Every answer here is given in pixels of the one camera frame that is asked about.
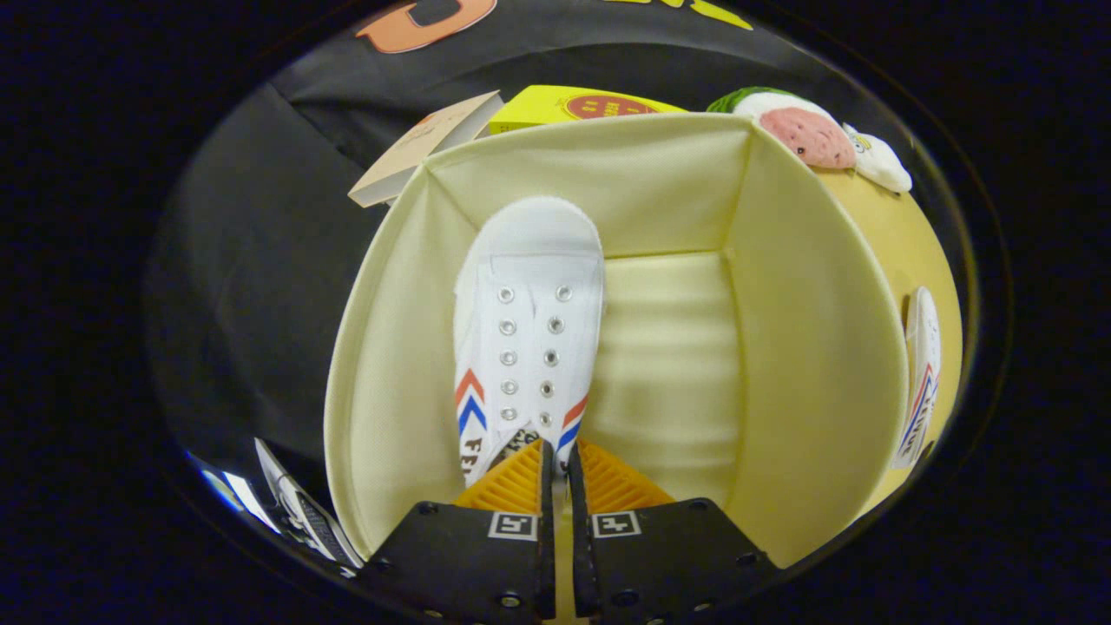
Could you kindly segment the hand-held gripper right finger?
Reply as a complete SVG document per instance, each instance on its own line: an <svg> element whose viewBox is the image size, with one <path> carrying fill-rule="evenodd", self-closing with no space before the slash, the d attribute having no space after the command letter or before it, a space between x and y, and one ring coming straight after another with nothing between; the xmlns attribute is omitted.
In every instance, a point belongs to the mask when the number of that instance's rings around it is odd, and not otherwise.
<svg viewBox="0 0 1111 625"><path fill-rule="evenodd" d="M598 444L575 443L569 486L580 617L733 622L782 577L714 501L678 501Z"/></svg>

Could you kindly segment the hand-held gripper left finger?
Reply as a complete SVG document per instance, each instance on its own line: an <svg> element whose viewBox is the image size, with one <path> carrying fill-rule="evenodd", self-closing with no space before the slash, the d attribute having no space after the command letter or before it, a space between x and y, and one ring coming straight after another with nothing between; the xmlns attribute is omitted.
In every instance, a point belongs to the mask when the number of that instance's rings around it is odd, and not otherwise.
<svg viewBox="0 0 1111 625"><path fill-rule="evenodd" d="M416 503L358 588L404 622L556 617L552 458L537 438L454 503Z"/></svg>

